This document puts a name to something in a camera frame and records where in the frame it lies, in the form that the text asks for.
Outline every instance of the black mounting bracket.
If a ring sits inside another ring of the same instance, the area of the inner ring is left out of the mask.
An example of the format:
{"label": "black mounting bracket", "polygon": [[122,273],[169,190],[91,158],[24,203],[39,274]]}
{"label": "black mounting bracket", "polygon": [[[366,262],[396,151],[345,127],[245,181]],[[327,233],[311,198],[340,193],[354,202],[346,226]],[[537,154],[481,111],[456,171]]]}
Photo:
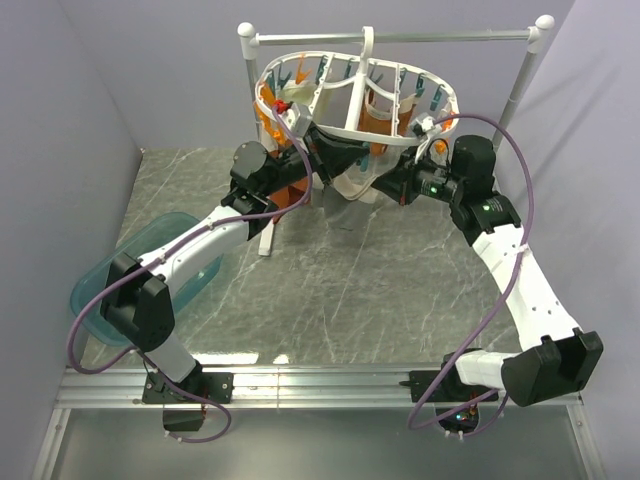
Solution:
{"label": "black mounting bracket", "polygon": [[604,346],[596,332],[562,340],[542,337],[542,344],[507,358],[502,364],[504,387],[520,407],[579,392],[586,385]]}
{"label": "black mounting bracket", "polygon": [[[233,374],[229,372],[204,372],[201,374],[206,398],[220,404],[231,403]],[[142,394],[142,403],[166,405],[194,403],[171,390],[157,373],[149,373]],[[204,410],[164,410],[162,423],[168,432],[197,432],[204,423]]]}
{"label": "black mounting bracket", "polygon": [[[416,403],[427,391],[427,388],[435,380],[438,373],[440,372],[437,370],[413,370],[409,372],[409,381],[400,382],[400,385],[411,389],[411,401]],[[438,385],[438,388],[435,389],[427,401],[431,403],[464,403],[490,390],[481,385],[464,385],[462,383],[451,388],[449,383],[445,378],[445,381]],[[491,395],[483,401],[496,402],[498,401],[498,394]]]}

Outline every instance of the gray tabletop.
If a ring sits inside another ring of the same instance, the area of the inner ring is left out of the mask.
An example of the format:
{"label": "gray tabletop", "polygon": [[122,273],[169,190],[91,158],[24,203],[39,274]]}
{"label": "gray tabletop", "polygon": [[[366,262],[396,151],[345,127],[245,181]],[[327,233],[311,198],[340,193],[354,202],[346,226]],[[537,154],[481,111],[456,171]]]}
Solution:
{"label": "gray tabletop", "polygon": [[[120,240],[167,212],[206,216],[228,191],[232,153],[146,152]],[[441,361],[495,302],[493,279],[442,203],[400,207],[378,195],[363,215],[360,228],[345,230],[305,206],[280,221],[271,257],[258,256],[257,239],[226,254],[177,315],[178,337],[193,354],[230,363]],[[476,345],[520,350],[506,308]],[[116,350],[91,339],[83,363]]]}

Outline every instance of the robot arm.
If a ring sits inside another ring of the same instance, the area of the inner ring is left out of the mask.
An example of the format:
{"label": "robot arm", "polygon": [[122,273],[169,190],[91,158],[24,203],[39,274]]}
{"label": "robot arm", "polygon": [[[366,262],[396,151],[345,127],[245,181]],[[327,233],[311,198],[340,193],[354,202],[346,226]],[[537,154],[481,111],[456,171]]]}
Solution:
{"label": "robot arm", "polygon": [[[503,225],[482,233],[473,249],[504,292],[520,250],[522,228]],[[530,249],[524,248],[520,274],[507,299],[522,353],[482,350],[462,355],[456,371],[463,384],[506,390],[520,406],[584,388],[603,345],[596,332],[583,333],[564,309]]]}
{"label": "robot arm", "polygon": [[[296,107],[292,113],[296,114],[292,129],[298,133],[304,129],[303,140],[312,170],[323,182],[330,183],[368,153],[369,147],[363,142],[340,139],[320,131],[308,121],[308,112],[305,114]],[[229,194],[198,225],[138,259],[126,254],[114,259],[107,286],[135,270],[146,268],[147,271],[108,295],[101,305],[100,313],[111,325],[173,383],[197,396],[203,395],[202,367],[173,333],[175,320],[171,297],[203,265],[251,240],[269,222],[269,218],[240,219],[241,216],[276,211],[277,206],[268,196],[307,174],[296,148],[289,147],[278,158],[273,158],[258,142],[245,143],[236,150],[230,173]],[[236,217],[238,221],[214,226],[219,220]],[[205,233],[194,235],[203,227]],[[191,237],[178,251],[165,258],[165,252]]]}

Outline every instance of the white metal frame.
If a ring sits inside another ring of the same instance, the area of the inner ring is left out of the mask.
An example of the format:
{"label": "white metal frame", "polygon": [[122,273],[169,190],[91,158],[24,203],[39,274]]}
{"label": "white metal frame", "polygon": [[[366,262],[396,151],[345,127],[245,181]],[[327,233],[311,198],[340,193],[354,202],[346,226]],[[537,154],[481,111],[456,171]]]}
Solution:
{"label": "white metal frame", "polygon": [[[440,370],[431,364],[384,365],[243,365],[206,366],[207,372],[234,374],[233,402],[237,409],[371,409],[410,408],[410,390],[400,386],[412,370]],[[199,404],[145,405],[142,392],[147,373],[142,368],[111,369],[100,375],[81,375],[68,369],[54,404],[53,414],[33,480],[48,480],[53,473],[70,413],[75,409],[200,409]],[[488,402],[497,406],[499,402]],[[453,407],[448,403],[427,403],[427,406]],[[582,397],[565,395],[528,408],[565,406],[576,437],[576,443],[590,480],[606,478],[595,447]],[[507,408],[519,408],[512,402]]]}
{"label": "white metal frame", "polygon": [[[242,47],[242,56],[245,59],[247,66],[247,76],[249,79],[249,91],[251,94],[252,103],[256,101],[257,87],[260,81],[260,75],[258,74],[258,50],[260,47],[266,46],[301,46],[301,45],[319,45],[319,44],[362,44],[363,50],[360,57],[353,57],[351,55],[344,55],[345,58],[360,58],[361,60],[366,58],[367,63],[360,61],[359,73],[363,65],[368,66],[368,59],[371,55],[370,49],[373,47],[373,39],[375,43],[441,43],[441,42],[486,42],[486,41],[505,41],[505,40],[518,40],[527,42],[527,50],[518,71],[518,75],[509,94],[509,98],[504,106],[502,115],[500,116],[499,124],[502,127],[507,127],[513,118],[527,82],[533,72],[533,66],[537,55],[543,50],[547,38],[551,34],[555,21],[551,15],[542,15],[539,17],[533,26],[530,26],[523,30],[480,30],[469,32],[441,32],[441,33],[376,33],[374,37],[373,29],[371,27],[364,27],[360,33],[322,33],[322,34],[285,34],[285,35],[264,35],[256,32],[255,27],[251,23],[241,23],[238,27],[238,36],[240,37],[240,44]],[[326,77],[328,68],[325,68],[324,76]],[[360,113],[361,99],[364,94],[364,85],[367,79],[366,71],[364,77],[360,79],[354,79],[354,88],[352,91],[351,102],[349,106],[349,118],[345,127],[350,130],[356,130],[357,118]],[[264,111],[264,113],[271,117],[271,112]],[[260,137],[260,119],[254,110],[254,117],[256,121],[256,131],[258,138]],[[344,136],[344,129],[335,129],[333,133]],[[498,146],[502,142],[502,135],[496,131],[493,135],[493,144],[497,150]],[[263,241],[261,241],[261,253],[260,255],[269,256],[271,254],[273,242],[273,230],[270,230]]]}

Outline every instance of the green clothespin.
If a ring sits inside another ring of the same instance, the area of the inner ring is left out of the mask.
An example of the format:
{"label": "green clothespin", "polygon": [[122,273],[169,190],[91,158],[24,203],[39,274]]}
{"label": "green clothespin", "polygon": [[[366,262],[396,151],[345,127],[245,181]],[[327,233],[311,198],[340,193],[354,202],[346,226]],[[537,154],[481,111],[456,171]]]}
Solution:
{"label": "green clothespin", "polygon": [[[371,80],[373,80],[373,74],[374,74],[374,73],[375,73],[375,71],[376,71],[376,67],[377,67],[377,65],[374,63],[374,64],[373,64],[373,68],[371,69],[371,73],[369,74],[369,76],[371,77]],[[373,80],[373,83],[375,83],[375,84],[377,85],[378,83],[380,83],[380,80],[382,80],[382,77],[384,77],[384,73],[381,73],[381,74],[380,74],[380,76],[379,76],[378,78],[376,78],[375,80]]]}
{"label": "green clothespin", "polygon": [[324,67],[326,64],[327,64],[327,57],[323,55],[322,58],[320,59],[320,65],[318,65],[318,71],[316,72],[316,85],[320,83],[320,77],[324,73]]}
{"label": "green clothespin", "polygon": [[401,68],[400,69],[400,88],[402,88],[402,84],[404,83],[404,78],[407,76],[407,69],[406,68]]}
{"label": "green clothespin", "polygon": [[424,73],[418,75],[418,80],[416,80],[416,97],[420,98],[424,93]]}
{"label": "green clothespin", "polygon": [[[363,142],[362,146],[363,147],[369,147],[369,142]],[[358,165],[360,167],[360,171],[361,172],[366,172],[367,168],[369,168],[369,156],[370,155],[371,155],[370,153],[367,153],[364,157],[362,157],[361,159],[359,159],[356,162],[356,165]]]}
{"label": "green clothespin", "polygon": [[346,80],[351,75],[351,59],[347,61],[347,68],[344,70],[344,79]]}
{"label": "green clothespin", "polygon": [[287,84],[289,79],[291,79],[292,73],[289,72],[285,78],[282,78],[282,63],[278,65],[278,87],[282,90],[284,86]]}
{"label": "green clothespin", "polygon": [[269,85],[269,88],[271,89],[271,91],[275,95],[276,94],[276,79],[275,79],[275,76],[273,74],[273,70],[270,70],[269,73],[267,74],[267,85]]}
{"label": "green clothespin", "polygon": [[438,85],[438,89],[436,90],[436,93],[433,94],[433,98],[431,99],[431,105],[429,106],[429,109],[432,112],[435,112],[436,109],[438,108],[438,104],[440,103],[441,98],[442,98],[442,85]]}

